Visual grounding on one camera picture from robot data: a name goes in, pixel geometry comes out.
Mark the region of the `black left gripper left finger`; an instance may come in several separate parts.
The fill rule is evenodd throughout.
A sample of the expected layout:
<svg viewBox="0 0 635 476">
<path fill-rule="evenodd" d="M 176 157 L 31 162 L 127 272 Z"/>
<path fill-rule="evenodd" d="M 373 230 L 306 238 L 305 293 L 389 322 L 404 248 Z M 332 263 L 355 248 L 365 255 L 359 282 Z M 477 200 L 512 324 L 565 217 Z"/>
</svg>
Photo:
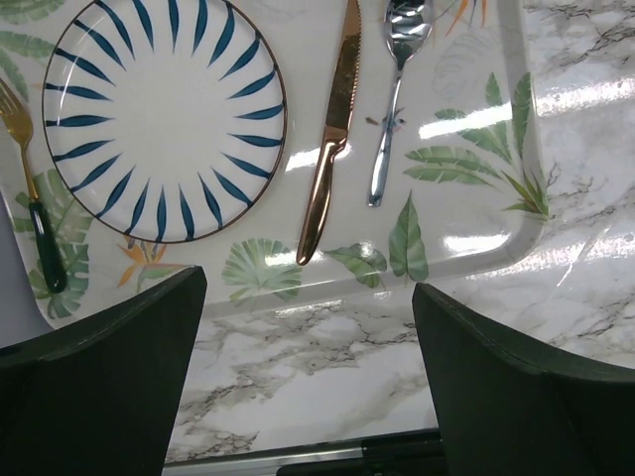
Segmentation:
<svg viewBox="0 0 635 476">
<path fill-rule="evenodd" d="M 162 473 L 204 305 L 188 267 L 1 351 L 5 475 Z"/>
</svg>

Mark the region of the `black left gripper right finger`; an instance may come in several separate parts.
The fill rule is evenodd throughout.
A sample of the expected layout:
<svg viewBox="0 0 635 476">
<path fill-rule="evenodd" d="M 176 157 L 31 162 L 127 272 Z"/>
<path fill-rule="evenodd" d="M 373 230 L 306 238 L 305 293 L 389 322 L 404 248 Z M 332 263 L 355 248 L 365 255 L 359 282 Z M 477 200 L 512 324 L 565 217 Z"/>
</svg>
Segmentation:
<svg viewBox="0 0 635 476">
<path fill-rule="evenodd" d="M 429 284 L 412 308 L 452 475 L 631 475 L 634 372 L 492 320 Z"/>
</svg>

